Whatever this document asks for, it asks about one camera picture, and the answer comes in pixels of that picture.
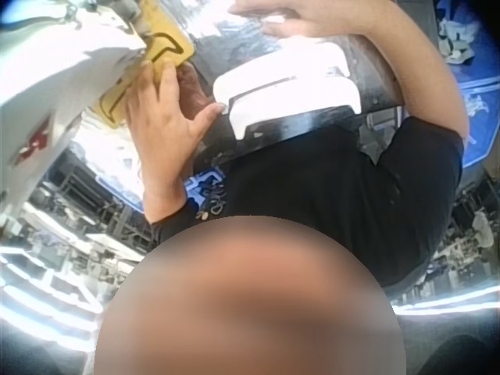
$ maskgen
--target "hand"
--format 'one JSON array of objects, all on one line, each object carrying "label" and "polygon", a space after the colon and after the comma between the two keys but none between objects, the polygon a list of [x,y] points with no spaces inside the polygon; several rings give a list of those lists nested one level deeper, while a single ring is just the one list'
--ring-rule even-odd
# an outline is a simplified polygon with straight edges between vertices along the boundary
[{"label": "hand", "polygon": [[171,62],[166,62],[158,87],[148,62],[127,90],[127,122],[141,160],[145,215],[150,222],[175,213],[185,203],[181,170],[223,111],[223,105],[210,104],[188,120],[180,110],[179,95]]},{"label": "hand", "polygon": [[189,62],[185,62],[177,68],[177,81],[180,89],[180,111],[188,120],[194,120],[213,100],[207,98],[203,92],[198,74]]},{"label": "hand", "polygon": [[327,37],[365,34],[377,20],[380,5],[390,0],[236,0],[230,13],[244,16],[256,11],[291,9],[300,18],[267,23],[262,31],[279,38],[293,35]]}]

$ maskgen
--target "blue panel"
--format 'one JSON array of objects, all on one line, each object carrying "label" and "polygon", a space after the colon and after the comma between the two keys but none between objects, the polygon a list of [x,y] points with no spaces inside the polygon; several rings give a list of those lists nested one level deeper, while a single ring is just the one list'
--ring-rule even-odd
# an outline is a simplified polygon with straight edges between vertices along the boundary
[{"label": "blue panel", "polygon": [[[201,172],[184,182],[187,197],[193,198],[196,203],[201,206],[206,199],[206,197],[202,193],[201,182],[205,182],[207,180],[222,181],[223,179],[224,174],[219,168],[212,168],[210,170],[206,170],[205,172]],[[112,181],[107,181],[105,178],[96,177],[95,180],[115,197],[117,197],[136,211],[144,213],[144,206],[142,205],[141,197],[136,196],[136,194],[132,193],[131,191],[117,188],[117,186],[120,184],[113,183]]]},{"label": "blue panel", "polygon": [[463,166],[471,166],[488,156],[498,132],[500,117],[500,84],[490,87],[462,90],[464,98],[480,100],[486,109],[481,109],[470,117],[470,138],[463,156]]},{"label": "blue panel", "polygon": [[206,170],[205,172],[199,173],[194,177],[191,177],[188,181],[184,182],[184,186],[186,187],[187,196],[189,198],[193,198],[196,203],[201,207],[202,203],[206,200],[206,197],[202,192],[202,184],[201,182],[205,181],[216,181],[220,182],[224,179],[224,174],[219,168],[212,168],[210,170]]},{"label": "blue panel", "polygon": [[[445,19],[450,20],[451,0],[440,0],[437,9],[446,9]],[[472,11],[470,11],[465,1],[458,2],[453,16],[453,21],[468,24],[479,21]],[[474,50],[475,57],[470,66],[452,65],[450,68],[455,74],[456,80],[461,88],[472,88],[487,84],[493,84],[500,81],[500,54],[495,44],[494,38],[481,25],[474,41],[470,44]]]}]

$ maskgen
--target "person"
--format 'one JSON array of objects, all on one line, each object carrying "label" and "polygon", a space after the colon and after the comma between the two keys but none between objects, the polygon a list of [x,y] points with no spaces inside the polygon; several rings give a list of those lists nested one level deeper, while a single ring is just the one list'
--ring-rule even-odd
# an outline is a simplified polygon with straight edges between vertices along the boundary
[{"label": "person", "polygon": [[[146,63],[127,92],[145,217],[158,243],[223,216],[295,221],[339,242],[387,296],[398,297],[425,273],[448,226],[469,134],[457,83],[436,48],[390,0],[237,0],[229,11],[244,16],[283,8],[298,17],[267,23],[264,33],[368,38],[393,69],[409,118],[377,164],[358,151],[354,133],[334,124],[245,155],[223,166],[225,181],[200,208],[187,199],[181,174],[223,106],[212,103],[185,116],[173,64],[165,65],[156,87]],[[223,209],[213,215],[210,205]]]},{"label": "person", "polygon": [[300,224],[236,216],[183,231],[134,268],[105,312],[94,374],[405,368],[391,304],[352,254]]}]

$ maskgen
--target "yellow object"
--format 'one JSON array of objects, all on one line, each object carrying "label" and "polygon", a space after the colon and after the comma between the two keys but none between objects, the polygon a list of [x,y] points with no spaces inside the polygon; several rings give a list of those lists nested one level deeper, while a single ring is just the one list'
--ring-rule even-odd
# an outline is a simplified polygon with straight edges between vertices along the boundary
[{"label": "yellow object", "polygon": [[[142,61],[152,61],[155,77],[161,77],[165,60],[171,60],[179,66],[193,56],[195,48],[154,0],[141,0],[139,6],[142,9],[141,21],[147,24],[150,34],[147,40],[148,49]],[[94,112],[113,129],[125,118],[123,97],[140,65],[141,61],[128,69],[116,85],[92,106]]]}]

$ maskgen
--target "black t-shirt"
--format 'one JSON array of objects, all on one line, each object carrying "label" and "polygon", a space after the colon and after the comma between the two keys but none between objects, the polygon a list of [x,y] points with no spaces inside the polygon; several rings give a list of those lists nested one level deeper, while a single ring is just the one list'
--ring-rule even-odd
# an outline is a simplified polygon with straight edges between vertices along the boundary
[{"label": "black t-shirt", "polygon": [[229,163],[203,207],[189,199],[153,233],[161,243],[217,217],[292,220],[345,246],[395,298],[423,275],[448,226],[462,156],[456,132],[415,117],[376,165],[354,133],[327,127]]}]

